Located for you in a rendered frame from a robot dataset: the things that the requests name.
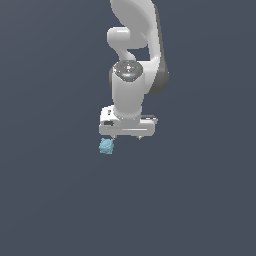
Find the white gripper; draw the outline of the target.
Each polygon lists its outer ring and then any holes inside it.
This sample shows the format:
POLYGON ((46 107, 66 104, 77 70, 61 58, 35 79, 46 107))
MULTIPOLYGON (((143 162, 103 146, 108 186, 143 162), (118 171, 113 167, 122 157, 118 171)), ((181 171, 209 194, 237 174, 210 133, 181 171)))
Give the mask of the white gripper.
POLYGON ((107 106, 101 110, 99 133, 109 135, 114 140, 120 135, 130 135, 141 140, 145 136, 152 136, 158 118, 154 115, 140 115, 136 118, 125 119, 114 113, 114 106, 107 106))

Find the light blue cube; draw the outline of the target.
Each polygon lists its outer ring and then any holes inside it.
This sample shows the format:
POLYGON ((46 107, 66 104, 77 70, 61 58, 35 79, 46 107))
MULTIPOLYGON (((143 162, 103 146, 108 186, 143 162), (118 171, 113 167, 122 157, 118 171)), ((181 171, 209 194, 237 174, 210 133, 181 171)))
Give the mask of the light blue cube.
POLYGON ((104 154, 112 154, 114 149, 114 142, 112 139, 105 139, 102 138, 100 145, 99 145, 99 150, 101 153, 104 154))

